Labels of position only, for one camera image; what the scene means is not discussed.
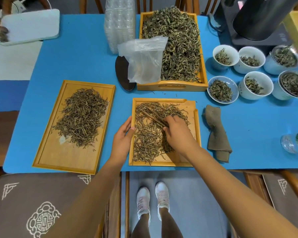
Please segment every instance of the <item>hand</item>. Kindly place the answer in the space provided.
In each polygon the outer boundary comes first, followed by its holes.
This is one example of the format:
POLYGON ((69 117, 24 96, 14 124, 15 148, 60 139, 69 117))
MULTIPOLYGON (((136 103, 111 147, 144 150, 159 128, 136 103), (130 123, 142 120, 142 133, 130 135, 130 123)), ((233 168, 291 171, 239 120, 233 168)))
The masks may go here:
POLYGON ((169 128, 164 127, 163 130, 166 132, 168 143, 175 151, 187 157, 188 151, 199 147, 183 119, 178 116, 167 116, 164 120, 168 122, 169 128))
POLYGON ((134 132, 135 127, 131 127, 130 116, 114 135, 111 148, 111 158, 123 160, 123 162, 125 162, 130 150, 131 138, 134 132))

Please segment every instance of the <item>white sneaker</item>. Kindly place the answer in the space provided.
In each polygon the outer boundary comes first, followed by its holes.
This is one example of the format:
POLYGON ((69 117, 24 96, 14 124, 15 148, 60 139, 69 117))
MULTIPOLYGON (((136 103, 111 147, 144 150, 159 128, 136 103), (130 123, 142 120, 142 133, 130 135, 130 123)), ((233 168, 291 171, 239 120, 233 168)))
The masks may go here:
POLYGON ((169 190, 165 183, 158 182, 155 188, 156 197, 158 199, 158 217, 161 220, 159 208, 167 208, 170 212, 169 190))
POLYGON ((137 208, 138 208, 138 219, 143 214, 149 214, 148 226, 150 225, 151 215, 150 215, 150 192, 146 187, 141 187, 137 193, 137 208))

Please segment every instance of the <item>plastic bag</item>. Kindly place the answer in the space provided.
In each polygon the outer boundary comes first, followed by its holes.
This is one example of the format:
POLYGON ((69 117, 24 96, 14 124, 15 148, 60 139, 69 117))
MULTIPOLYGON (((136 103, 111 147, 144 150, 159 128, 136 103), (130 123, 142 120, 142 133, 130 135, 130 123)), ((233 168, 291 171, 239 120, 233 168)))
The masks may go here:
POLYGON ((133 39, 118 45, 119 56, 129 62, 128 80, 139 84, 160 81, 162 53, 168 38, 133 39))

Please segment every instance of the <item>tongs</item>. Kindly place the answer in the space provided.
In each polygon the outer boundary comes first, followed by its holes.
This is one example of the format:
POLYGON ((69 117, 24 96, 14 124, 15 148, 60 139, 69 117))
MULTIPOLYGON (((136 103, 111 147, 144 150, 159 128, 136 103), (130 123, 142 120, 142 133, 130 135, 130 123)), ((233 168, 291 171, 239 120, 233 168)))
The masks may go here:
POLYGON ((151 108, 148 108, 147 107, 147 109, 153 114, 153 115, 155 115, 157 118, 155 118, 155 117, 153 117, 153 116, 151 116, 151 115, 149 115, 147 112, 145 112, 145 111, 141 111, 144 115, 146 115, 148 118, 150 118, 150 119, 152 119, 152 120, 154 120, 154 121, 156 121, 158 124, 160 124, 162 127, 169 127, 169 124, 166 122, 166 121, 164 121, 163 120, 163 118, 161 118, 161 116, 159 115, 159 114, 157 114, 155 111, 153 111, 151 108))

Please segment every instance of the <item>white embroidered emblem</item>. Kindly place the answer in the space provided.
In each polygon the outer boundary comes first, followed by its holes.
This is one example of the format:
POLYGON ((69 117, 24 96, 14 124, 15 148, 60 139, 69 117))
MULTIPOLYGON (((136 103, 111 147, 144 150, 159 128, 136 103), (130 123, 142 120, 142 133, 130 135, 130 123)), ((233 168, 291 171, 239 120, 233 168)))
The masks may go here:
POLYGON ((89 182, 91 181, 91 175, 82 175, 77 177, 83 180, 85 184, 89 184, 89 182))
POLYGON ((60 212, 50 202, 46 201, 28 219, 27 230, 33 238, 41 238, 55 223, 56 218, 61 216, 60 212))
POLYGON ((3 193, 2 193, 2 200, 7 196, 10 191, 12 191, 13 188, 16 187, 18 183, 13 183, 13 184, 5 184, 3 187, 3 193))
POLYGON ((278 184, 280 188, 282 189, 282 193, 285 195, 286 194, 286 187, 287 187, 287 181, 285 179, 280 179, 278 180, 278 184))

